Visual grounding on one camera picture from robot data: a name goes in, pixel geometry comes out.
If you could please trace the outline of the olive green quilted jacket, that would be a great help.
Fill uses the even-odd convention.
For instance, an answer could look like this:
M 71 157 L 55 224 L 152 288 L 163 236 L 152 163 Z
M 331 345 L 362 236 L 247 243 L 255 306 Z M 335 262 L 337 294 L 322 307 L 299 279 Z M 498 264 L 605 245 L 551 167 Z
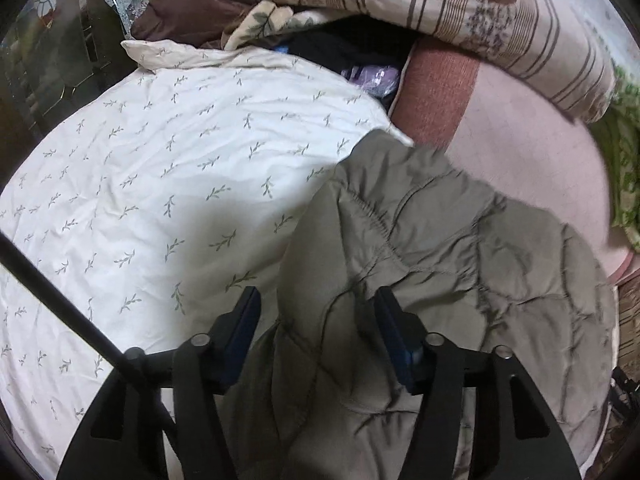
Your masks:
M 219 410 L 242 479 L 393 479 L 420 399 L 397 381 L 372 297 L 457 346 L 510 347 L 579 466 L 596 455 L 617 304 L 587 242 L 549 211 L 368 133 L 293 232 L 278 316 Z

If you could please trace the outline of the white leaf-print duvet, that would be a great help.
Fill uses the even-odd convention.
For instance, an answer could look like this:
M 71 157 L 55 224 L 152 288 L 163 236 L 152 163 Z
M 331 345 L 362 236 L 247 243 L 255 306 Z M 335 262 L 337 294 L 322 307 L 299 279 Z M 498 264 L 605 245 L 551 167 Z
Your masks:
M 1 195 L 1 229 L 118 348 L 208 330 L 245 286 L 276 318 L 311 197 L 382 105 L 284 53 L 128 41 L 138 68 L 57 126 Z

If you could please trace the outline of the pink blanket with red band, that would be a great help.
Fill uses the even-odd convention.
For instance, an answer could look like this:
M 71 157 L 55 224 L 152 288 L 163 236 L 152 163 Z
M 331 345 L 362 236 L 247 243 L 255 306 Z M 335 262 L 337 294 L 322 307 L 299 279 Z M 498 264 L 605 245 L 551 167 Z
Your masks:
M 570 223 L 614 284 L 638 275 L 638 255 L 611 224 L 612 184 L 596 141 L 526 84 L 423 37 L 390 118 L 414 142 L 444 150 L 454 166 Z

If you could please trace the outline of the purple plastic bag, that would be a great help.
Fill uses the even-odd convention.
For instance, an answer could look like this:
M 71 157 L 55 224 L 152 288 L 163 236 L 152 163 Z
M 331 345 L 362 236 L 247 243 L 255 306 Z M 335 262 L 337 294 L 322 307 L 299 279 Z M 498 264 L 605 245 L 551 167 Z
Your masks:
M 349 82 L 378 99 L 391 96 L 398 88 L 400 71 L 393 66 L 354 66 L 341 71 Z

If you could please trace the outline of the green patterned cloth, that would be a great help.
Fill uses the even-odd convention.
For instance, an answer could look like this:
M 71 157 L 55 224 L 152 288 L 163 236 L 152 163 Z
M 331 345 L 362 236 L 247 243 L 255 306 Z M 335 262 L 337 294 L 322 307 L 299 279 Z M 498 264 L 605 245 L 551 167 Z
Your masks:
M 639 79 L 614 65 L 615 86 L 605 114 L 589 126 L 608 170 L 611 224 L 639 251 Z

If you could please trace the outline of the black garment pile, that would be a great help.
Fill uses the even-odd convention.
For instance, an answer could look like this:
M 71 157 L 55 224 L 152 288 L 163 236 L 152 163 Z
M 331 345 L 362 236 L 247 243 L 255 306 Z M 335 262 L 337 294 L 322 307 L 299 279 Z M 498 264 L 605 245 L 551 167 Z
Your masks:
M 274 50 L 304 58 L 339 75 L 346 68 L 367 65 L 393 66 L 401 74 L 418 39 L 419 34 L 412 29 L 359 14 L 296 32 Z M 387 98 L 375 99 L 388 110 L 398 88 Z

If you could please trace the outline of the cream leaf-print pillow corner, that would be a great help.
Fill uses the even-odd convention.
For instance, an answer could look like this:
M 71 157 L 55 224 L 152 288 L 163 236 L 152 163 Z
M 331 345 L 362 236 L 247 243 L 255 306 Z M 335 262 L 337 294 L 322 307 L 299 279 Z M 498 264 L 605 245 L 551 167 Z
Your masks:
M 326 9 L 295 11 L 292 6 L 278 6 L 264 0 L 222 34 L 220 47 L 225 51 L 234 51 L 255 41 L 303 32 L 333 20 L 334 16 Z

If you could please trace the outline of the striped floral beige pillow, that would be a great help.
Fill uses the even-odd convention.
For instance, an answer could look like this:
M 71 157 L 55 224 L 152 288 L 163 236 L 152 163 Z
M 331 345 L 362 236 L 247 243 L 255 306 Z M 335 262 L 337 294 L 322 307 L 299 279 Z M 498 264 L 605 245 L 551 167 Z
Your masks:
M 232 0 L 253 7 L 264 0 Z M 468 50 L 521 79 L 557 108 L 596 122 L 610 105 L 613 62 L 567 0 L 266 0 L 334 20 L 363 14 Z

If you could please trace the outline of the brown cloth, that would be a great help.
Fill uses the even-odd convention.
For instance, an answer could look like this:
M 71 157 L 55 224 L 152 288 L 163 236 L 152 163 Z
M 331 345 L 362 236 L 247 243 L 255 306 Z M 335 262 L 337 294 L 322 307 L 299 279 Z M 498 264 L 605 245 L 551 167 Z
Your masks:
M 222 49 L 249 10 L 247 4 L 232 0 L 149 0 L 130 34 L 137 40 Z

